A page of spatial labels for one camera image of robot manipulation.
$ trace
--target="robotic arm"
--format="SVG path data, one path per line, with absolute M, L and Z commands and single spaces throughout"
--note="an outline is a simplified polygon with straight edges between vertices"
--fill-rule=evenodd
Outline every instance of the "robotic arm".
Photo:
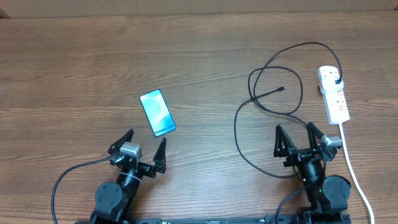
M 166 139 L 163 138 L 153 158 L 155 165 L 145 164 L 139 161 L 141 147 L 131 143 L 133 131 L 130 129 L 108 150 L 111 165 L 121 169 L 119 177 L 115 182 L 105 182 L 98 187 L 90 222 L 76 224 L 350 224 L 349 215 L 343 215 L 343 211 L 348 208 L 351 184 L 338 175 L 325 176 L 326 163 L 332 161 L 340 150 L 341 139 L 329 138 L 313 123 L 308 123 L 306 129 L 310 147 L 297 149 L 283 127 L 276 127 L 274 157 L 285 157 L 285 167 L 297 167 L 310 204 L 299 208 L 296 214 L 279 215 L 278 209 L 275 215 L 264 218 L 130 219 L 130 207 L 142 178 L 155 178 L 156 173 L 164 174 L 167 168 Z
M 105 182 L 97 188 L 96 207 L 87 224 L 131 224 L 128 215 L 142 178 L 155 178 L 157 172 L 165 173 L 166 138 L 163 138 L 155 153 L 153 166 L 139 161 L 142 156 L 141 147 L 131 143 L 132 135 L 133 131 L 130 129 L 109 147 L 111 165 L 118 166 L 121 170 L 115 182 Z

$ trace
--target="smartphone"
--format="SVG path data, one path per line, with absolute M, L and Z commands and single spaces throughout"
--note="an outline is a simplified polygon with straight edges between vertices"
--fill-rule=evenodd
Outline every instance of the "smartphone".
M 142 95 L 139 99 L 141 100 L 142 107 L 144 108 L 155 137 L 175 130 L 172 115 L 170 114 L 160 90 L 154 90 Z

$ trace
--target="blue phone wallpaper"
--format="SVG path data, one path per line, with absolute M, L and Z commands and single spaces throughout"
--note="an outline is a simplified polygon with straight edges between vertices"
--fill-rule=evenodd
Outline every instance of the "blue phone wallpaper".
M 140 100 L 156 137 L 175 130 L 172 115 L 160 90 L 142 95 Z

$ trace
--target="wall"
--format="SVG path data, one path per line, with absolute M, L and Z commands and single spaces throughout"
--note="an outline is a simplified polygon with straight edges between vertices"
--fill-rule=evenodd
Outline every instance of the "wall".
M 393 10 L 398 0 L 0 0 L 11 18 Z

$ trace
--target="power socket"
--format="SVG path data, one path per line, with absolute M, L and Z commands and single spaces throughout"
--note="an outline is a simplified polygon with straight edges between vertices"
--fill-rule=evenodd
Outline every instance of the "power socket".
M 344 96 L 344 82 L 336 84 L 340 74 L 333 66 L 318 69 L 319 88 L 322 92 L 329 124 L 341 124 L 349 120 L 347 102 Z

